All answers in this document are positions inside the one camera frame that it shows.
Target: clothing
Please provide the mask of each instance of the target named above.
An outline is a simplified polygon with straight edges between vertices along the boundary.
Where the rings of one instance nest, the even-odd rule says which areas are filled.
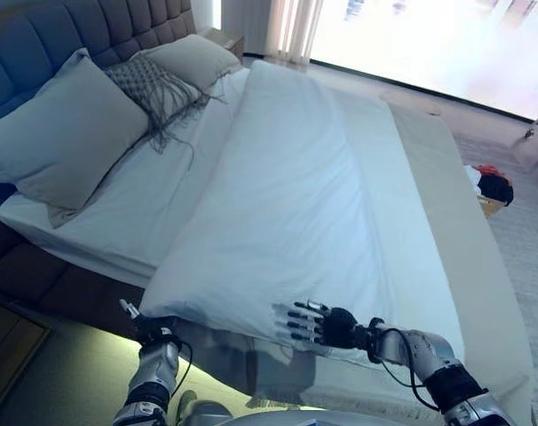
[[[506,179],[508,181],[508,185],[511,186],[511,181],[507,177],[505,177],[504,174],[501,173],[501,171],[499,171],[492,164],[481,164],[479,166],[474,167],[474,169],[478,170],[483,175],[494,175],[494,176],[498,176],[500,178],[504,178],[504,179]]]
[[[479,181],[482,195],[493,200],[502,201],[506,206],[514,199],[514,189],[505,177],[496,175],[482,175]]]
[[[466,171],[468,178],[472,182],[472,186],[474,187],[474,192],[476,193],[476,195],[481,195],[482,190],[479,187],[479,181],[480,181],[480,178],[482,178],[482,173],[480,173],[474,167],[468,166],[468,165],[464,166],[464,170]]]

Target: red cloth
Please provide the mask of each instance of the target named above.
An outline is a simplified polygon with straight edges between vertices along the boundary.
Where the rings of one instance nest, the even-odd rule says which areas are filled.
[[[508,185],[511,186],[511,181],[492,164],[480,164],[479,166],[474,166],[474,169],[478,170],[483,175],[495,175],[504,178],[508,181]]]

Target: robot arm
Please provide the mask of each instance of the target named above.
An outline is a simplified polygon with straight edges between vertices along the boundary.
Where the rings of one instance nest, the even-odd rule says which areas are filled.
[[[114,426],[166,426],[170,398],[176,391],[180,340],[172,318],[149,319],[132,304],[121,301],[133,319],[141,343],[137,373],[129,383],[124,406]],[[337,348],[366,351],[374,363],[389,362],[409,368],[415,395],[415,375],[424,384],[448,426],[516,426],[500,405],[482,389],[448,342],[439,335],[405,330],[372,319],[367,327],[342,308],[295,303],[289,312],[293,339]]]
[[[124,300],[122,308],[137,327],[137,373],[129,382],[127,400],[115,415],[114,426],[166,426],[166,414],[178,371],[181,342],[173,333],[176,321],[172,318],[149,319]]]
[[[482,389],[455,358],[450,344],[441,336],[389,326],[374,318],[368,327],[342,308],[323,304],[295,303],[300,310],[289,312],[293,339],[338,348],[358,348],[371,362],[383,361],[408,367],[424,384],[448,426],[497,426],[516,423]]]

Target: gray upholstered headboard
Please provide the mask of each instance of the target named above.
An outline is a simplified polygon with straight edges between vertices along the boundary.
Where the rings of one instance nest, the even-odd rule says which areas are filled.
[[[195,32],[190,0],[64,0],[24,11],[0,27],[0,118],[80,47],[106,67]]]

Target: sheer curtain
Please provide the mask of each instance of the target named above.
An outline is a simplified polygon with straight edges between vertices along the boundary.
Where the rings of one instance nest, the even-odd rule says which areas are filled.
[[[265,55],[307,64],[324,0],[272,0]]]

